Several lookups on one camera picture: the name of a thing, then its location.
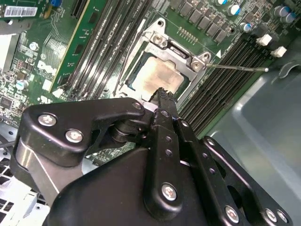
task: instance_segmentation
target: green circuit board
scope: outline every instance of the green circuit board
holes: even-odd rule
[[[93,31],[99,18],[104,17],[102,13],[106,3],[87,0],[83,13],[76,18],[72,16],[74,2],[63,1],[60,7],[52,8],[49,18],[37,19],[30,30],[20,34],[11,70],[0,75],[0,97],[8,102],[1,105],[0,114],[18,123],[26,107],[70,101],[71,91],[60,88],[83,57],[88,42],[93,38]],[[293,23],[282,23],[274,15],[275,6],[281,5],[281,0],[236,0],[223,6],[217,6],[214,0],[177,0],[179,2],[177,7],[174,6],[174,2],[176,1],[152,1],[144,15],[143,29],[158,18],[164,18],[166,34],[170,38],[195,55],[209,51],[212,55],[212,64],[218,64],[236,44],[242,35],[241,23],[250,23],[253,27],[263,26],[266,32],[284,47],[288,46],[300,32],[297,26],[300,22],[298,17]],[[290,2],[295,14],[300,13],[299,1],[287,2]],[[238,16],[229,16],[227,9],[234,3],[240,5],[241,12]],[[41,6],[38,11],[40,14],[48,8],[45,4]],[[196,11],[199,12],[199,18],[193,22],[195,18],[192,16]],[[206,29],[199,26],[204,17],[208,18],[210,23]],[[213,28],[218,32],[225,32],[222,40],[217,39],[217,33],[209,31],[213,24]],[[31,44],[35,45],[34,50],[31,49]],[[104,92],[97,98],[111,96],[123,60],[117,63]],[[207,76],[199,82],[195,90],[202,86],[206,78]],[[186,102],[192,96],[193,92],[188,95]]]

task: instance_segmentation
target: black ram slot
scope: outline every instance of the black ram slot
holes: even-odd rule
[[[242,37],[220,64],[260,67],[267,59],[253,41],[250,43]],[[196,134],[201,133],[253,75],[252,72],[214,69],[180,116],[190,123]]]
[[[87,0],[75,0],[71,10],[71,16],[75,17],[76,19],[79,19],[84,11],[86,3]]]

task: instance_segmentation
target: electrolytic capacitor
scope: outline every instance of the electrolytic capacitor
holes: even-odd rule
[[[239,28],[240,28],[241,31],[248,33],[252,29],[252,25],[251,24],[247,24],[247,23],[241,23],[239,25]]]
[[[292,23],[295,19],[296,19],[296,14],[295,14],[295,13],[289,13],[289,14],[287,14],[287,16],[282,17],[282,18],[280,19],[280,21],[281,21],[282,23],[290,24],[290,23]]]
[[[226,4],[228,2],[228,0],[215,0],[215,4],[217,6],[221,6],[223,4]]]
[[[229,16],[236,16],[240,13],[240,6],[239,5],[231,5],[228,7],[228,15]]]
[[[290,12],[290,8],[288,6],[277,6],[274,10],[274,15],[278,17],[285,17]]]

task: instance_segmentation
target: gray metal panel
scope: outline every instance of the gray metal panel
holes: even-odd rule
[[[276,62],[301,59],[301,38]],[[301,225],[301,73],[269,72],[208,133]]]

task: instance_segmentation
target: screw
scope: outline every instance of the screw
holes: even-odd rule
[[[280,210],[277,210],[277,214],[284,222],[288,223],[288,220],[283,212],[281,212]]]
[[[238,214],[232,207],[226,206],[225,211],[226,211],[227,216],[233,223],[237,224],[239,222]]]
[[[141,105],[139,103],[137,103],[137,102],[133,103],[133,107],[136,108],[136,109],[138,109],[138,110],[141,110]]]
[[[72,143],[79,143],[83,140],[83,135],[81,134],[80,131],[71,129],[66,132],[66,138],[68,141]]]
[[[163,184],[162,194],[169,201],[174,201],[177,198],[177,193],[175,192],[175,188],[170,184]]]
[[[188,123],[185,121],[182,121],[183,126],[189,127]]]
[[[155,44],[159,45],[162,43],[163,38],[161,35],[155,34],[152,40]]]
[[[275,214],[272,211],[270,211],[269,209],[266,209],[265,212],[266,212],[266,214],[268,215],[268,217],[271,221],[277,222],[277,218],[276,218]]]
[[[43,126],[54,126],[56,124],[56,119],[50,114],[43,114],[38,118],[38,121]]]

